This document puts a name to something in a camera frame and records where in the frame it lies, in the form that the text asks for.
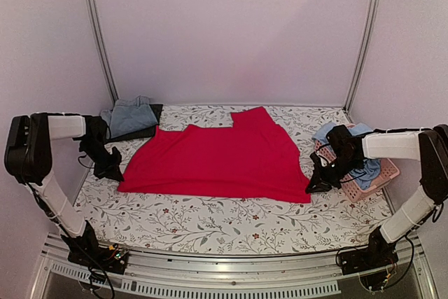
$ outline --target white wall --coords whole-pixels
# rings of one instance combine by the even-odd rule
[[[85,0],[0,0],[0,81],[2,148],[13,116],[110,107]],[[56,175],[73,198],[84,172],[77,144],[53,145]],[[3,165],[0,186],[0,298],[24,299],[52,225]]]
[[[341,106],[368,0],[97,0],[121,98]]]
[[[351,112],[372,127],[448,124],[448,0],[381,0]],[[417,188],[420,166],[398,161],[390,185],[399,206]],[[448,293],[448,212],[419,230],[441,298]]]

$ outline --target folded cloth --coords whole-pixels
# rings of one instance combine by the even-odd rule
[[[113,110],[104,110],[100,116],[109,125],[111,138],[146,129],[158,124],[150,106],[150,99],[138,96],[133,101],[119,99]]]
[[[328,144],[327,133],[334,128],[336,124],[330,122],[323,125],[316,134],[312,137],[314,141],[318,140],[322,145]],[[371,132],[372,129],[366,124],[359,123],[354,127],[349,128],[352,136],[358,136],[367,132]],[[362,190],[366,190],[370,187],[372,180],[379,176],[381,173],[381,160],[380,159],[365,159],[364,168],[353,169],[350,171],[350,175],[355,178],[356,183]]]
[[[151,104],[151,109],[157,118],[157,123],[160,123],[160,117],[162,116],[163,104]],[[146,129],[142,129],[136,132],[131,132],[119,137],[108,138],[106,143],[112,143],[115,141],[124,141],[124,140],[132,140],[132,139],[140,139],[140,138],[151,138],[154,137],[155,131],[157,129],[157,125],[147,127]]]

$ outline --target patterned table surface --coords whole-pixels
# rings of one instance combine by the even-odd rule
[[[166,106],[160,127],[188,124],[230,127],[231,112],[244,106]],[[341,109],[268,106],[301,151],[302,171],[312,174],[312,135],[329,122],[348,123]],[[109,144],[121,152],[122,170],[147,139]],[[382,193],[352,204],[342,191],[312,195],[311,204],[269,199],[234,199],[118,193],[118,183],[90,172],[75,208],[98,238],[129,246],[217,254],[314,252],[367,242],[368,234],[391,215]]]

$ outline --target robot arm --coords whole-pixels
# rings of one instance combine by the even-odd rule
[[[121,154],[117,148],[109,153],[104,148],[107,124],[99,116],[35,113],[14,117],[5,152],[5,167],[17,181],[28,187],[48,218],[62,231],[69,245],[69,260],[88,267],[102,266],[108,271],[123,273],[125,259],[104,260],[115,251],[99,246],[92,226],[75,211],[60,188],[52,169],[50,140],[72,138],[80,142],[94,162],[94,175],[123,181]]]
[[[344,274],[388,265],[398,257],[395,246],[410,230],[423,224],[448,198],[448,126],[418,131],[395,130],[351,136],[344,125],[327,135],[336,159],[323,166],[315,153],[314,173],[308,193],[340,188],[340,180],[364,159],[399,158],[421,162],[421,180],[416,192],[381,226],[371,232],[368,247],[341,253]]]

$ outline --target wire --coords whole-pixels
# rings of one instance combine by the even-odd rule
[[[433,223],[437,222],[438,219],[440,218],[440,215],[442,215],[443,212],[443,202],[440,204],[440,208],[439,211],[437,208],[434,208],[434,212],[433,212]]]
[[[89,167],[89,166],[84,165],[84,164],[81,162],[81,158],[84,159],[84,158],[86,158],[86,157],[87,157],[87,154],[86,154],[86,155],[80,155],[80,156],[78,157],[78,162],[79,162],[79,164],[80,164],[81,166],[85,167],[85,168],[88,168],[88,169],[95,168],[95,166],[91,166],[91,167]]]
[[[78,280],[78,284],[79,284],[79,286],[83,289],[83,290],[87,290],[87,284],[85,284],[85,283],[81,283],[79,280]]]
[[[115,291],[114,291],[114,289],[113,289],[111,279],[110,279],[109,276],[107,275],[107,272],[104,271],[103,267],[102,267],[102,266],[101,266],[95,259],[93,259],[92,257],[90,257],[90,255],[89,255],[87,252],[85,252],[83,248],[80,247],[80,245],[78,244],[78,242],[70,236],[70,234],[67,232],[67,230],[64,228],[63,225],[59,224],[59,227],[60,227],[61,230],[64,232],[64,234],[65,234],[69,239],[71,239],[71,241],[76,245],[76,247],[79,249],[79,251],[81,251],[82,253],[84,253],[84,255],[85,255],[91,262],[93,262],[93,263],[95,264],[95,266],[98,267],[98,269],[104,274],[104,276],[105,276],[105,278],[106,278],[106,280],[107,280],[107,283],[109,284],[109,287],[110,287],[111,292],[112,292],[112,296],[111,296],[110,299],[114,299],[114,298],[115,298]],[[89,269],[90,274],[91,274],[91,277],[90,277],[90,286],[93,286],[93,283],[92,283],[92,282],[93,282],[93,280],[92,280],[92,276],[93,276],[94,278],[97,278],[97,279],[101,279],[101,278],[98,276],[98,274],[97,274],[95,271],[93,271],[93,268],[92,268],[92,267],[89,267],[88,269]],[[97,297],[98,299],[104,299],[103,297],[101,297],[100,295],[98,295],[98,294],[96,293],[95,290],[91,289],[91,291],[92,291],[92,293],[94,294],[94,296]]]
[[[409,242],[409,244],[411,244],[411,247],[412,247],[411,260],[409,261],[409,264],[407,265],[406,270],[403,272],[401,277],[398,278],[397,281],[395,283],[393,283],[392,285],[384,287],[385,290],[388,288],[394,287],[396,284],[398,284],[400,281],[402,281],[403,278],[405,278],[406,274],[409,272],[409,270],[412,266],[412,262],[414,262],[415,246],[414,246],[414,243],[412,242],[412,240],[407,235],[405,236],[405,239]]]
[[[103,272],[104,277],[106,278],[106,280],[109,284],[109,287],[111,288],[112,296],[110,299],[114,299],[115,291],[113,290],[111,280],[109,279],[109,276],[107,275],[106,271],[104,271],[104,269],[101,267],[101,265],[95,259],[93,259],[87,252],[85,252],[84,249],[80,247],[78,242],[72,236],[70,236],[70,234],[67,232],[67,230],[64,228],[64,226],[60,223],[60,221],[54,215],[54,213],[51,211],[51,209],[48,207],[48,205],[40,198],[39,193],[33,188],[33,186],[31,186],[31,184],[29,184],[27,182],[26,182],[26,184],[28,187],[31,188],[31,191],[33,192],[34,199],[37,202],[37,205],[39,206],[39,208],[41,208],[45,212],[46,216],[50,219],[50,221],[56,223],[61,228],[61,230],[64,232],[64,234],[76,245],[78,250],[81,251],[91,262],[93,262],[99,268],[99,270],[101,270],[101,272]],[[90,269],[90,267],[89,267],[89,271],[90,271],[91,276],[93,276],[96,279],[101,279],[96,272],[94,272]],[[90,285],[91,285],[91,287],[93,286],[92,277],[90,278]],[[95,290],[93,290],[92,288],[91,288],[91,290],[92,290],[92,293],[94,294],[94,296],[97,297],[98,299],[105,299],[105,298],[101,297],[100,295],[96,294]]]
[[[341,249],[337,250],[337,253],[336,253],[336,256],[335,256],[336,265],[339,266],[339,267],[342,267],[342,265],[339,264],[339,261],[337,259],[337,257],[339,257],[339,254],[341,253],[342,250],[353,249],[353,250],[359,251],[360,248],[363,248],[363,247],[366,248],[368,246],[369,246],[369,244],[358,245],[358,246],[344,246],[344,247],[342,247]]]
[[[410,132],[410,131],[428,131],[431,129],[428,129],[427,127],[422,127],[420,129],[391,129],[391,130],[381,130],[381,129],[375,129],[373,130],[373,133],[389,133],[389,132],[395,132],[395,133],[399,133],[399,132]]]
[[[109,260],[109,259],[111,259],[112,257],[115,257],[115,255],[118,253],[119,250],[120,250],[119,248],[116,248],[115,251],[112,253],[112,255],[111,255],[109,258],[105,259],[105,260]]]
[[[415,246],[414,246],[414,243],[413,243],[412,240],[408,237],[408,235],[409,235],[409,233],[407,233],[407,234],[405,235],[405,239],[411,244],[412,254],[411,254],[411,260],[409,261],[409,264],[407,264],[406,270],[403,272],[403,274],[400,276],[400,278],[398,278],[398,279],[396,280],[395,283],[393,283],[393,284],[391,284],[391,285],[389,285],[389,286],[387,286],[387,284],[389,283],[389,279],[390,279],[391,276],[393,276],[393,275],[391,274],[392,272],[388,272],[388,275],[387,275],[386,279],[384,280],[384,283],[385,283],[386,285],[385,285],[384,287],[381,287],[380,290],[374,290],[374,291],[370,290],[369,288],[366,288],[366,287],[364,286],[364,284],[361,282],[361,277],[359,277],[359,282],[363,285],[363,287],[364,287],[367,291],[369,291],[369,292],[371,292],[371,293],[383,292],[383,291],[385,291],[385,290],[387,290],[387,289],[389,289],[389,288],[391,288],[391,287],[394,287],[394,286],[397,285],[400,281],[402,281],[403,278],[406,277],[406,274],[409,272],[409,270],[410,270],[410,268],[411,268],[411,266],[412,266],[412,262],[414,262],[414,254],[415,254]],[[398,271],[398,264],[394,263],[394,265],[396,265],[396,266],[392,269],[392,271],[394,271],[395,269]]]
[[[389,272],[389,274],[392,274],[393,271],[395,271],[396,263],[392,260],[392,258],[389,259],[392,264],[392,270]]]
[[[364,172],[364,173],[362,173],[361,175],[358,175],[358,176],[356,176],[356,177],[354,177],[354,178],[352,178],[352,179],[349,179],[349,180],[341,180],[341,181],[339,181],[339,182],[340,182],[340,183],[350,182],[350,181],[356,180],[357,178],[361,178],[362,176],[365,176],[366,174],[367,174],[367,173]]]

